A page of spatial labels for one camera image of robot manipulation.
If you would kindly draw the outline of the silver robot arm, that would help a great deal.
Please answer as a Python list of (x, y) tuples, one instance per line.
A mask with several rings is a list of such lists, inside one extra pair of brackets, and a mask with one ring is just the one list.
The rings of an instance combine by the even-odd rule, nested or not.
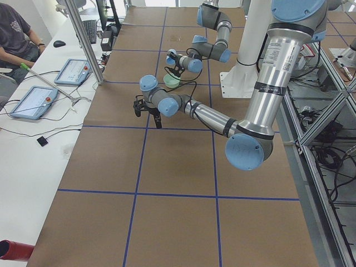
[(235, 168), (258, 168), (273, 151), (272, 125), (301, 49), (325, 37), (328, 8), (327, 1), (250, 3), (237, 63), (220, 80), (229, 97), (249, 96), (243, 120), (192, 96), (172, 94), (160, 87), (153, 75), (140, 79), (142, 94), (133, 104), (136, 116), (147, 111), (161, 128), (162, 116), (183, 112), (227, 138), (225, 155)]
[(233, 26), (230, 18), (219, 10), (218, 3), (218, 1), (204, 1), (198, 7), (196, 19), (199, 26), (217, 32), (216, 41), (209, 43), (206, 37), (195, 35), (191, 46), (186, 50), (186, 55), (178, 54), (174, 49), (168, 50), (167, 72), (179, 78), (184, 71), (200, 73), (204, 58), (223, 63), (230, 59), (229, 37)]

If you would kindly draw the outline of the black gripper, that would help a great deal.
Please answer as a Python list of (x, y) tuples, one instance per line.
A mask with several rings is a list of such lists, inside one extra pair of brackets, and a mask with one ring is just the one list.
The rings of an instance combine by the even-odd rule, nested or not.
[(184, 72), (184, 67), (180, 63), (181, 56), (175, 53), (169, 53), (169, 65), (174, 65), (169, 67), (169, 71), (176, 77), (180, 77)]
[(137, 117), (141, 116), (141, 112), (148, 112), (153, 116), (156, 128), (162, 128), (160, 111), (157, 108), (150, 109), (143, 98), (139, 99), (139, 95), (136, 96), (133, 102), (133, 109)]

